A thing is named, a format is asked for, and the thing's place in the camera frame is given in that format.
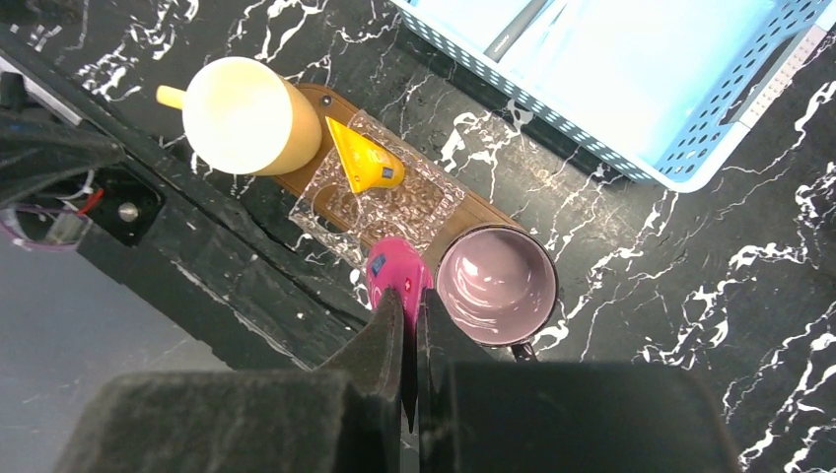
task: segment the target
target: wire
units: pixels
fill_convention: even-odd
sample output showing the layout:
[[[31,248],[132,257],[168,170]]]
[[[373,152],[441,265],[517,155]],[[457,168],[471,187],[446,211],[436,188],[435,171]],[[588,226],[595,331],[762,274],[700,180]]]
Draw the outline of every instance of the wire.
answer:
[[[12,243],[26,249],[36,249],[41,251],[73,251],[78,247],[78,241],[70,243],[46,244],[34,241],[24,234],[23,229],[20,228],[20,223],[15,216],[16,212],[27,212],[31,214],[75,214],[69,209],[44,209],[34,205],[12,204],[6,208],[0,208],[0,232],[7,234],[12,238]],[[79,216],[84,221],[89,221],[86,216]]]
[[[60,197],[59,196],[59,197],[55,197],[55,198],[58,199],[58,200],[76,200],[79,197],[81,197],[82,195],[92,194],[93,193],[93,188],[91,187],[91,185],[93,184],[94,177],[96,177],[96,170],[95,169],[88,170],[87,171],[87,179],[85,179],[84,184],[81,186],[81,189],[79,189],[78,192],[76,192],[75,194],[72,194],[72,195],[68,195],[66,197]]]
[[[84,214],[90,212],[91,209],[93,209],[96,206],[96,204],[98,204],[99,201],[102,200],[102,196],[104,194],[105,194],[104,189],[97,190],[95,194],[93,194],[93,195],[91,195],[90,197],[87,198],[87,202],[84,204],[84,206],[82,208],[80,208],[78,210],[78,212],[76,212],[76,215],[84,215]]]

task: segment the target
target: yellow mug handle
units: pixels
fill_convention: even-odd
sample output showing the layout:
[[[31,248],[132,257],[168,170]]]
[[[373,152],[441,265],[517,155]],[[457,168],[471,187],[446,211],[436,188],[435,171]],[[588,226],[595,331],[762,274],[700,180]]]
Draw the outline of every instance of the yellow mug handle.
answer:
[[[183,99],[185,99],[185,91],[169,86],[157,88],[157,102],[165,106],[182,110]]]

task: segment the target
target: mug rim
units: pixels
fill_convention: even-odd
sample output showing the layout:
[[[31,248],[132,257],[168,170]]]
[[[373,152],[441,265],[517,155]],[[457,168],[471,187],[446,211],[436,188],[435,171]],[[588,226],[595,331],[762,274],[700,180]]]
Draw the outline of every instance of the mug rim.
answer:
[[[485,223],[485,224],[470,227],[469,229],[462,232],[459,236],[454,238],[453,241],[451,241],[451,243],[445,249],[444,253],[442,253],[442,257],[439,259],[439,266],[436,268],[435,275],[434,275],[435,276],[435,278],[434,278],[435,279],[435,288],[436,288],[436,291],[438,291],[438,289],[439,289],[439,272],[441,271],[442,265],[444,264],[445,260],[447,260],[447,257],[450,254],[450,251],[453,249],[453,247],[456,246],[463,238],[467,237],[468,235],[473,235],[473,234],[476,234],[478,232],[481,232],[481,231],[484,231],[484,230],[491,230],[491,229],[502,229],[502,230],[512,231],[514,233],[522,235],[523,237],[527,238],[529,241],[533,242],[536,245],[536,247],[539,249],[540,255],[543,256],[546,259],[546,261],[549,262],[548,266],[551,267],[551,274],[554,277],[554,300],[552,301],[551,307],[548,310],[548,315],[546,315],[546,317],[543,319],[543,321],[529,335],[526,335],[523,338],[521,338],[519,340],[516,340],[514,342],[494,345],[494,344],[482,343],[478,340],[475,340],[470,335],[467,335],[466,332],[464,333],[465,335],[467,335],[467,338],[469,338],[470,340],[473,340],[474,343],[476,343],[477,345],[480,345],[482,347],[508,348],[508,347],[513,347],[515,345],[519,345],[519,344],[527,342],[528,339],[530,339],[533,335],[535,335],[537,332],[539,332],[540,330],[545,328],[545,326],[548,324],[549,320],[551,320],[552,312],[554,312],[554,308],[557,306],[558,294],[560,292],[560,279],[559,279],[559,276],[557,274],[557,266],[554,264],[554,261],[552,261],[551,256],[548,253],[548,250],[546,250],[545,246],[543,246],[543,244],[540,243],[536,238],[531,236],[531,234],[529,234],[525,230],[523,230],[521,228],[518,228],[518,227],[515,227],[513,225],[510,225],[510,224]],[[447,308],[446,304],[445,304],[445,309],[447,310],[448,315],[450,315],[450,310]],[[453,324],[455,324],[456,327],[458,327],[458,324],[455,323],[455,320],[453,320]]]
[[[289,93],[286,89],[285,83],[282,81],[282,78],[279,76],[279,74],[277,72],[270,69],[270,67],[267,66],[266,64],[264,64],[260,61],[257,61],[255,59],[249,58],[249,57],[245,57],[245,56],[226,56],[226,57],[222,57],[220,59],[216,59],[216,60],[210,62],[209,64],[206,64],[205,66],[203,66],[199,71],[197,71],[197,73],[194,75],[194,77],[191,78],[191,81],[189,81],[188,86],[186,87],[186,90],[185,90],[185,95],[183,97],[183,108],[182,108],[182,114],[181,114],[182,115],[183,132],[185,133],[186,137],[188,137],[189,144],[190,144],[191,148],[194,150],[194,152],[197,154],[197,156],[199,156],[200,159],[203,160],[211,168],[217,169],[221,172],[225,172],[225,173],[228,173],[228,174],[252,174],[254,172],[258,172],[258,171],[264,169],[266,166],[268,166],[270,163],[272,163],[279,156],[279,154],[281,154],[282,150],[287,146],[287,142],[290,139],[291,129],[293,127],[292,122],[291,122],[291,125],[286,127],[286,129],[284,130],[284,133],[283,133],[283,136],[282,136],[283,139],[282,140],[276,140],[277,144],[275,146],[275,150],[273,150],[273,152],[270,153],[270,156],[267,157],[267,153],[265,152],[264,153],[265,156],[263,158],[259,157],[259,159],[262,160],[261,163],[249,166],[246,169],[243,168],[242,164],[240,164],[240,163],[234,163],[234,162],[232,162],[232,160],[224,159],[223,156],[218,156],[217,154],[213,155],[214,148],[212,148],[212,147],[209,147],[207,149],[198,150],[197,148],[198,147],[202,148],[202,145],[198,145],[197,147],[194,146],[195,140],[194,140],[193,137],[195,135],[201,136],[201,137],[202,137],[202,135],[205,135],[205,132],[195,132],[195,128],[203,129],[205,127],[199,125],[198,122],[195,121],[195,120],[199,120],[200,117],[193,115],[193,113],[195,113],[197,110],[194,109],[194,106],[189,106],[189,104],[191,103],[191,101],[189,100],[189,97],[190,96],[194,97],[194,86],[195,86],[195,84],[197,84],[199,86],[200,83],[203,82],[203,81],[206,81],[206,78],[209,77],[215,70],[220,69],[220,68],[225,67],[225,66],[229,66],[230,64],[245,64],[247,66],[255,66],[257,69],[261,70],[262,72],[269,73],[269,75],[271,76],[274,83],[278,86],[277,92],[279,90],[281,91],[280,101],[283,102],[288,108],[291,107],[291,100],[290,100]]]

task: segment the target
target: red wire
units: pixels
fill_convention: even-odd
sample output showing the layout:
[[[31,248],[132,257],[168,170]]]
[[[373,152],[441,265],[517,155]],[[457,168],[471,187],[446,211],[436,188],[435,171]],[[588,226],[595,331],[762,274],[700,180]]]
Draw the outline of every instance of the red wire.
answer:
[[[84,207],[80,208],[76,215],[84,215],[90,212],[96,204],[102,199],[102,195],[105,194],[104,189],[97,190],[94,194],[87,198],[87,202],[84,204]]]

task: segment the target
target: mug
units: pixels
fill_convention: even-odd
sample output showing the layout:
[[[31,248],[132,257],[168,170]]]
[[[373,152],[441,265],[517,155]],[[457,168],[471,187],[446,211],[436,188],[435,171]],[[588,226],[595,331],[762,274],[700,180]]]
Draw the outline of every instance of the mug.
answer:
[[[482,346],[511,347],[518,362],[537,361],[528,340],[548,322],[558,287],[546,249],[507,225],[460,235],[436,274],[436,290],[453,323]]]
[[[283,174],[310,162],[322,141],[308,99],[272,69],[225,57],[198,71],[185,91],[157,89],[157,101],[182,110],[191,148],[230,174]]]

